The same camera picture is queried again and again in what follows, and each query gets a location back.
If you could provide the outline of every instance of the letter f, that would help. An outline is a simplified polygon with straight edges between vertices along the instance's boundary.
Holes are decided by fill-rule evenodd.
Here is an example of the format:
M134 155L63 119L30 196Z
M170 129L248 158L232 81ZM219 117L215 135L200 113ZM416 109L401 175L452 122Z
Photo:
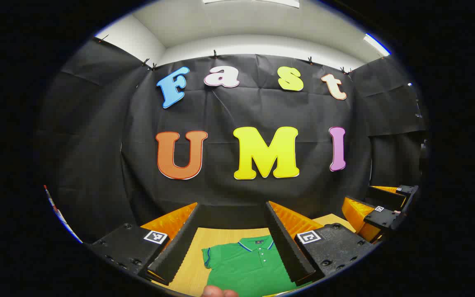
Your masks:
M182 75L189 72L190 69L187 67L181 67L179 70L176 70L172 74L164 77L157 83L157 86L160 87L162 94L164 95L164 103L162 104L162 107L168 108L177 101L183 99L184 92L178 92L177 87L181 89L186 87L186 79Z

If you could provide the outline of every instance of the blue collar stripe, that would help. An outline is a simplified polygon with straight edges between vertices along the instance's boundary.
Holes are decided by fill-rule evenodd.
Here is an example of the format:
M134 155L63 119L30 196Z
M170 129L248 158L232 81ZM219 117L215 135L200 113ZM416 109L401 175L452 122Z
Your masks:
M242 248L244 248L245 250L248 250L249 252L252 252L251 249L249 249L248 247L244 246L242 243L240 243L240 242L238 242L238 243L239 243L239 245L240 245Z
M206 259L205 266L207 265L208 261L210 261L210 248L208 248L206 254L208 255L208 259Z

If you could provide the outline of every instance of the black fabric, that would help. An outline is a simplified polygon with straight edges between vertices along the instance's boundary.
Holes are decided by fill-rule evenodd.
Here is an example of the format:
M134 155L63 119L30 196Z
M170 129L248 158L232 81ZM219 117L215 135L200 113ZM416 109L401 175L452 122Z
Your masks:
M222 65L239 70L238 87L204 84L209 70ZM190 69L181 90L185 97L164 109L157 82L182 66ZM280 66L300 71L303 90L281 89L277 82ZM403 163L417 164L419 154L395 154L394 162L388 162L390 147L385 144L389 140L381 139L386 135L373 137L394 133L387 136L403 139L413 150L413 140L401 135L424 129L404 116L387 113L417 111L411 100L404 99L411 97L401 89L406 80L396 82L397 73L379 78L385 68L363 66L345 75L302 60L240 54L184 60L151 71L122 49L95 39L64 66L45 96L36 131L38 163L56 205L86 242L124 222L145 224L194 202L211 211L213 220L203 226L208 228L265 227L261 205L269 200L309 218L343 217L343 198L364 197L370 171L372 182L381 182L381 186L415 180L396 176L415 177L414 167L405 171L393 164L399 157L405 158ZM329 73L341 80L346 100L330 96L320 80ZM375 94L370 94L366 89L375 79L381 81L371 89ZM243 126L257 128L267 144L281 126L296 128L300 175L277 179L271 171L265 179L259 173L254 180L234 179L239 141L233 131ZM329 170L332 138L328 130L333 126L346 130L347 166L337 172ZM191 130L208 133L202 169L190 180L169 179L157 168L155 136L164 131L179 133L174 161L185 166L190 150L185 134Z

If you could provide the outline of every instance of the table surface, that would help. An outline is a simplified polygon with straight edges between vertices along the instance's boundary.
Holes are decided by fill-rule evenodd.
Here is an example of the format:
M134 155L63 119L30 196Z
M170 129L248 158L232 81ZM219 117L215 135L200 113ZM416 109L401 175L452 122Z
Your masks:
M348 221L328 214L323 217L314 219L313 221L319 224L342 224L351 231L355 231ZM200 297L203 289L208 281L210 269L207 269L203 263L203 255L201 249L210 248L215 245L236 243L242 238L260 237L270 235L269 228L260 229L209 229L198 228L194 239L184 261L179 267L179 271L175 275L174 280L168 285L153 282L154 284L163 286L165 288L190 295L193 297Z

